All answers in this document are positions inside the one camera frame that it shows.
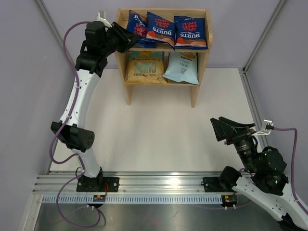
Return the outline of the large yellow kettle chips bag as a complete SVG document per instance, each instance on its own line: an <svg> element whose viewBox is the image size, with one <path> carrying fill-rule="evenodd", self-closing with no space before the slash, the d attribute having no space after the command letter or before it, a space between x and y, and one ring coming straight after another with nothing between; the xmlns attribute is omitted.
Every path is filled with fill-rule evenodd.
<svg viewBox="0 0 308 231"><path fill-rule="evenodd" d="M165 54L162 51L130 51L125 83L167 86L164 78Z"/></svg>

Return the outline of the light blue cassava chips bag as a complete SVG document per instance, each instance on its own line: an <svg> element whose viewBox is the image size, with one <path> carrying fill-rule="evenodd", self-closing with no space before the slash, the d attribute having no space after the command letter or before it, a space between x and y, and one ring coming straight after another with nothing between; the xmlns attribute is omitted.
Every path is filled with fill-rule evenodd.
<svg viewBox="0 0 308 231"><path fill-rule="evenodd" d="M197 54L195 52L170 53L168 67L163 77L178 83L199 85Z"/></svg>

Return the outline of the blue Burts chips bag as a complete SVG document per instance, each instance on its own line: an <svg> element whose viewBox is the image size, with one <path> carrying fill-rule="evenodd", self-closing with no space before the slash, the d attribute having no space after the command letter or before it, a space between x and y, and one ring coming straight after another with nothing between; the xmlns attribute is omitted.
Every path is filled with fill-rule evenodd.
<svg viewBox="0 0 308 231"><path fill-rule="evenodd" d="M175 49L175 24L154 13L147 12L146 41L167 44Z"/></svg>
<svg viewBox="0 0 308 231"><path fill-rule="evenodd" d="M205 19L174 16L175 49L207 50Z"/></svg>
<svg viewBox="0 0 308 231"><path fill-rule="evenodd" d="M142 16L135 11L130 10L128 15L128 24L126 30L131 33L141 36L135 43L136 47L156 48L156 44L146 40L146 32L148 28L147 17Z"/></svg>

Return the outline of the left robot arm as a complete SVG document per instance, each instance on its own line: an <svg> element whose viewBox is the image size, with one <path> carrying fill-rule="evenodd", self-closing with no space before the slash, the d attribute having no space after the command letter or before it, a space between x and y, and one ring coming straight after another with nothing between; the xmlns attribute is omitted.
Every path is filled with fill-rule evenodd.
<svg viewBox="0 0 308 231"><path fill-rule="evenodd" d="M93 151L95 134L85 129L85 120L93 92L101 79L107 58L114 52L125 53L141 39L140 35L121 27L116 22L85 22L85 40L82 42L76 64L73 89L59 121L52 122L54 137L49 147L51 161L64 164L73 157L80 163L76 175L77 192L117 192L118 177L105 177Z"/></svg>

